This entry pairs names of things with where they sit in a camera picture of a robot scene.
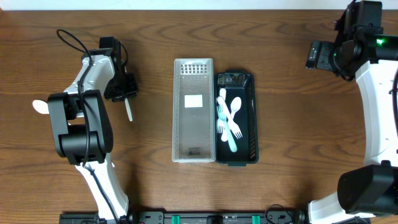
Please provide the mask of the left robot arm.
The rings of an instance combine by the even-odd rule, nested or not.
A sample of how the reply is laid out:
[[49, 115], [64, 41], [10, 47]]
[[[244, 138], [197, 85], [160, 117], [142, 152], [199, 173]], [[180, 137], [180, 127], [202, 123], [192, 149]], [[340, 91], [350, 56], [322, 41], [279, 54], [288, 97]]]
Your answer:
[[126, 71], [125, 46], [84, 52], [82, 68], [62, 93], [48, 98], [55, 149], [85, 179], [98, 207], [82, 223], [133, 223], [129, 199], [111, 158], [113, 130], [105, 100], [124, 101], [136, 94], [134, 76]]

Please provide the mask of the white fork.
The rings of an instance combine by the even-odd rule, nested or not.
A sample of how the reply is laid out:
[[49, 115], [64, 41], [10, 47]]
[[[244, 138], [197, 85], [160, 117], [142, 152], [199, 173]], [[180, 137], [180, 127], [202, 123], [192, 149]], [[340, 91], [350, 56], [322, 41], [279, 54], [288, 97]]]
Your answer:
[[226, 136], [231, 152], [237, 152], [238, 150], [237, 145], [235, 143], [233, 135], [231, 134], [231, 130], [226, 121], [226, 115], [224, 114], [223, 107], [221, 105], [217, 106], [217, 113], [218, 113], [218, 121], [217, 121], [218, 132]]
[[[220, 88], [220, 90], [219, 90], [219, 95], [220, 95], [220, 97], [222, 97], [223, 99], [225, 99], [225, 98], [226, 98], [226, 90], [225, 90], [224, 88]], [[222, 121], [220, 118], [218, 118], [218, 119], [217, 119], [217, 132], [218, 132], [219, 134], [223, 134], [223, 130], [224, 130], [223, 121]]]
[[242, 134], [242, 132], [241, 132], [239, 126], [234, 122], [234, 120], [233, 120], [233, 118], [232, 118], [232, 116], [231, 116], [231, 113], [229, 112], [229, 109], [228, 109], [228, 107], [227, 107], [227, 105], [226, 105], [225, 100], [224, 100], [221, 96], [218, 96], [216, 100], [217, 100], [217, 103], [218, 103], [219, 106], [220, 106], [220, 109], [219, 109], [219, 110], [220, 110], [220, 111], [226, 116], [226, 118], [227, 118], [227, 124], [228, 124], [229, 129], [232, 131], [232, 133], [234, 134], [234, 136], [235, 136], [237, 139], [242, 138], [243, 134]]

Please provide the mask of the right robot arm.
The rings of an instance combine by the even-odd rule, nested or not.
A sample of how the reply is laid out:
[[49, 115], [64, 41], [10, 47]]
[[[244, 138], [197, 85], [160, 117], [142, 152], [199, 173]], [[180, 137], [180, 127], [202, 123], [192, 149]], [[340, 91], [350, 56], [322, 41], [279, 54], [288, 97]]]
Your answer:
[[309, 202], [308, 223], [348, 223], [397, 215], [397, 37], [359, 27], [335, 42], [312, 42], [306, 67], [356, 81], [364, 110], [364, 165], [341, 175], [337, 190]]

